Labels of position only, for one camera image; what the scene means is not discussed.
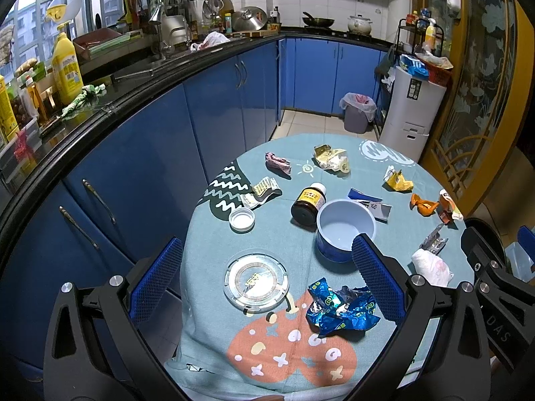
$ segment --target blue candy wrapper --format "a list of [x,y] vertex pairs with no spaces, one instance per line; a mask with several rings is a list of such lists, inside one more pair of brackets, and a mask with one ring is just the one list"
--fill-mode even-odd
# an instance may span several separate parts
[[339,329],[370,330],[381,319],[373,314],[377,303],[367,287],[343,286],[333,291],[323,277],[308,291],[314,301],[307,310],[307,320],[321,329],[318,337]]

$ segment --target brown glass bottle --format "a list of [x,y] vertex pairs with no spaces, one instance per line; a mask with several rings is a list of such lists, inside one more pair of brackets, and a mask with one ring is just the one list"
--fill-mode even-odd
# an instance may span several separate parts
[[325,204],[325,186],[319,182],[301,191],[291,208],[292,217],[303,226],[315,226],[319,209]]

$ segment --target pink wrapper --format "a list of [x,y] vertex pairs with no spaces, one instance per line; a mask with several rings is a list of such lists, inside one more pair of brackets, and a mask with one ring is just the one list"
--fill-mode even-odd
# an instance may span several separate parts
[[292,166],[286,158],[279,158],[273,152],[266,152],[266,167],[282,170],[286,175],[290,176]]

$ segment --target orange pumpkin print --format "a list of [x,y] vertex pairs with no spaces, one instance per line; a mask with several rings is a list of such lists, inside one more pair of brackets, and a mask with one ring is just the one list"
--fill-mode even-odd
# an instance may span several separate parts
[[284,381],[297,370],[316,387],[347,383],[357,367],[351,344],[336,334],[318,338],[306,318],[308,291],[295,303],[288,294],[287,301],[288,309],[269,312],[234,337],[229,362],[263,383]]

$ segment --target metal bolt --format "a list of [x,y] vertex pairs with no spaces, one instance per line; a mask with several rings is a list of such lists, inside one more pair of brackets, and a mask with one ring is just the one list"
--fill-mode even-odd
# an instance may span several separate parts
[[472,292],[473,291],[473,286],[470,282],[463,282],[461,283],[461,288],[463,289],[464,292]]
[[70,292],[71,289],[72,289],[72,283],[71,282],[65,282],[62,285],[62,292]]
[[122,284],[123,278],[121,275],[116,274],[110,279],[110,285],[111,286],[119,286]]
[[424,277],[419,274],[415,274],[413,277],[411,277],[410,281],[416,286],[422,286],[425,283]]

